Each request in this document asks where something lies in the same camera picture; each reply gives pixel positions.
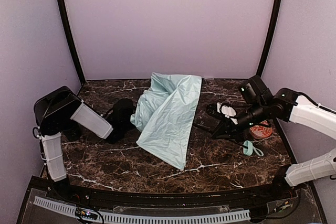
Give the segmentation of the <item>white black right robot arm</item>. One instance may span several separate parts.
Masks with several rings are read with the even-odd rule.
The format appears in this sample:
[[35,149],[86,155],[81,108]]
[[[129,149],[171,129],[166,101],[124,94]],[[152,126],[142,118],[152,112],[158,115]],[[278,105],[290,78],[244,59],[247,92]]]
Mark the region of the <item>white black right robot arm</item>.
[[[282,88],[272,94],[258,75],[243,82],[239,90],[250,106],[236,115],[216,108],[212,116],[220,123],[212,133],[213,139],[234,139],[268,119],[301,124],[335,138],[335,111],[314,102],[305,93]],[[281,167],[273,184],[295,187],[324,177],[335,178],[335,150],[303,163]]]

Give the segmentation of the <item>black corner post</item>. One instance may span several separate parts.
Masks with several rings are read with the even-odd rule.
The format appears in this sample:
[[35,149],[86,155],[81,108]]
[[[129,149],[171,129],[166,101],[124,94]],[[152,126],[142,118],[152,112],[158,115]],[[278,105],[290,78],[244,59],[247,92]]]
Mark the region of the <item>black corner post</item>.
[[62,26],[63,26],[64,33],[66,36],[66,41],[68,44],[68,48],[70,51],[73,65],[75,67],[76,74],[77,74],[80,84],[84,85],[86,83],[86,79],[85,79],[85,75],[84,75],[84,72],[83,72],[83,69],[80,63],[78,53],[77,53],[75,41],[72,35],[65,0],[57,0],[57,4],[58,4]]
[[258,75],[259,77],[262,77],[265,66],[266,66],[266,62],[267,62],[268,55],[269,55],[269,52],[270,52],[272,40],[273,40],[274,33],[275,33],[275,30],[276,30],[276,25],[277,25],[277,21],[278,21],[281,1],[282,0],[274,0],[273,5],[272,5],[272,11],[271,11],[268,30],[267,30],[267,35],[266,35],[266,38],[265,38],[265,43],[264,43],[263,50],[262,50],[262,53],[261,53],[261,56],[260,56],[260,61],[259,61],[259,64],[258,64],[258,68],[257,68],[257,71],[256,71],[256,75]]

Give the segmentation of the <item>red white patterned bowl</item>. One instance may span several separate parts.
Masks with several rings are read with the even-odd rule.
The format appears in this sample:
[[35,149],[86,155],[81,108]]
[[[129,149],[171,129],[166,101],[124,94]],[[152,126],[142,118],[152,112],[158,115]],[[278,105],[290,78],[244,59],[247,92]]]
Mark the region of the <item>red white patterned bowl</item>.
[[269,121],[265,120],[251,127],[249,132],[254,139],[262,140],[272,135],[272,126]]

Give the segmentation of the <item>left black corner post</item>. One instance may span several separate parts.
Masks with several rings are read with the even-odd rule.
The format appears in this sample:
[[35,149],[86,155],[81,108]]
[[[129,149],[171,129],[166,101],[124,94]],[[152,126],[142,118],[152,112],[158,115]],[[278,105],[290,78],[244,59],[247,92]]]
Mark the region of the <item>left black corner post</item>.
[[65,0],[57,0],[57,4],[58,4],[62,26],[63,26],[64,33],[66,36],[66,41],[68,44],[68,48],[70,51],[73,65],[75,67],[76,74],[77,74],[80,84],[84,85],[86,83],[86,79],[85,79],[85,75],[84,75],[84,72],[83,72],[83,69],[80,63],[78,53],[77,53],[75,41],[72,35]]

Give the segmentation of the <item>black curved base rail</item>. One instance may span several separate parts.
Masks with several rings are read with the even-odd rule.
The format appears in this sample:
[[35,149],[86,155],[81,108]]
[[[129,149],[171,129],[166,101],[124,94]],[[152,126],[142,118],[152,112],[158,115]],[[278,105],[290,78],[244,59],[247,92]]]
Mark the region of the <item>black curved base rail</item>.
[[274,188],[271,184],[212,193],[191,194],[145,194],[125,193],[71,185],[70,182],[53,183],[50,180],[33,176],[30,188],[44,191],[48,197],[55,197],[81,206],[111,209],[114,206],[149,208],[193,208],[228,205],[231,209],[254,209],[265,207],[272,201],[285,199],[299,200],[305,186],[293,189]]

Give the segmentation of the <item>right black corner post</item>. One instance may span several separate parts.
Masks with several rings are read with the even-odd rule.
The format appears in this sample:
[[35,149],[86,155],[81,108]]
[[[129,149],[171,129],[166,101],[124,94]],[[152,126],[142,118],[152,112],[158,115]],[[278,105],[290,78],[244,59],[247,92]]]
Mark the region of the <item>right black corner post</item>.
[[273,5],[272,5],[272,11],[271,11],[268,30],[267,30],[267,35],[266,35],[266,38],[265,38],[265,43],[264,43],[263,50],[262,50],[262,53],[261,53],[261,56],[260,56],[260,61],[259,61],[259,64],[258,64],[258,68],[257,68],[257,71],[256,71],[256,75],[258,75],[259,77],[262,77],[265,66],[266,66],[266,62],[267,62],[268,55],[269,55],[269,52],[270,52],[272,40],[273,40],[274,33],[275,33],[275,30],[276,30],[276,25],[277,25],[277,21],[278,21],[281,1],[282,0],[274,0]]

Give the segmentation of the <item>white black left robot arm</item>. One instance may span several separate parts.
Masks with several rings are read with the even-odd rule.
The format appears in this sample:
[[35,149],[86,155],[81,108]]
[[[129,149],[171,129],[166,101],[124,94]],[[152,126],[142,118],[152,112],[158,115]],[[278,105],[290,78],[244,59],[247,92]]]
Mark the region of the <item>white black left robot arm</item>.
[[104,115],[96,112],[67,86],[63,86],[37,100],[33,107],[36,127],[33,135],[39,139],[41,157],[47,174],[54,182],[67,179],[62,157],[61,137],[70,141],[81,137],[81,127],[108,143],[116,143],[135,126],[131,115],[135,106],[130,99],[120,99]]

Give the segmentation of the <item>mint green folding umbrella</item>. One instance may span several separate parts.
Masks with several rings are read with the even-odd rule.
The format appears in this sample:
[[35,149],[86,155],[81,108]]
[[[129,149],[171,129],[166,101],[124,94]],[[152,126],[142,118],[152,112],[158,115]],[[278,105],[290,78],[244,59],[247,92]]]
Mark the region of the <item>mint green folding umbrella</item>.
[[141,132],[137,145],[183,170],[201,87],[200,76],[152,73],[130,117]]

